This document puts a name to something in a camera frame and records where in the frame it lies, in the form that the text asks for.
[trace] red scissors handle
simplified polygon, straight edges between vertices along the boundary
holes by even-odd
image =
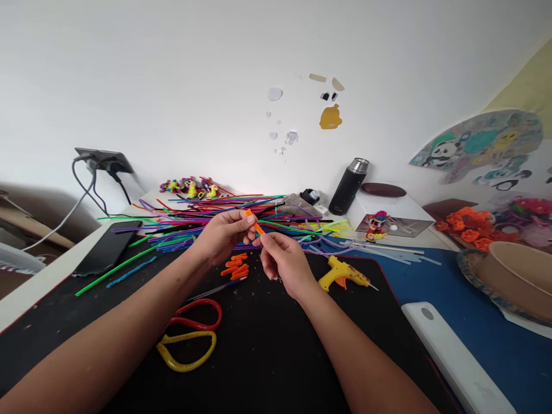
[[[188,309],[191,309],[194,306],[202,305],[202,304],[211,305],[216,309],[218,313],[218,319],[213,325],[204,325],[203,323],[199,323],[197,321],[193,321],[188,318],[179,317],[179,315],[183,314]],[[214,331],[219,327],[220,321],[222,320],[222,318],[223,318],[223,310],[220,307],[220,305],[212,299],[203,298],[203,299],[195,300],[192,303],[189,303],[186,306],[183,306],[180,309],[178,309],[174,317],[171,318],[168,324],[172,325],[172,324],[178,323],[180,325],[186,325],[186,326],[195,328],[199,331]]]

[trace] black thermos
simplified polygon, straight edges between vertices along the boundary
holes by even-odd
[[[347,167],[338,189],[335,190],[332,202],[329,204],[329,211],[336,216],[342,216],[347,213],[358,189],[361,187],[369,162],[364,158],[355,158]]]

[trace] white wall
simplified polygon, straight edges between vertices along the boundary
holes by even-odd
[[[4,1],[0,183],[77,199],[70,163],[81,146],[126,154],[141,183],[124,177],[131,197],[185,175],[331,196],[362,156],[373,181],[401,183],[421,204],[488,200],[471,177],[441,186],[441,173],[408,162],[477,114],[550,38],[551,22],[549,0]],[[310,72],[345,86],[336,130],[319,127],[319,96],[332,88]],[[270,86],[282,99],[267,99]],[[274,154],[290,129],[298,143]],[[548,167],[516,190],[542,190]],[[112,212],[124,207],[111,178],[99,188]]]

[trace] cardboard bowl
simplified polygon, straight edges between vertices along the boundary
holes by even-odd
[[[506,241],[489,246],[479,279],[507,301],[552,322],[552,255]]]

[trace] white box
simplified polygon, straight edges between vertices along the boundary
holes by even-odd
[[[391,216],[386,221],[383,230],[393,236],[416,237],[435,222],[408,195],[404,197],[380,197],[362,191],[358,191],[356,194],[351,208],[347,212],[347,218],[355,231],[368,231],[367,216],[376,214],[380,210],[386,211],[388,216]],[[396,224],[398,230],[390,230],[389,226],[391,224]]]

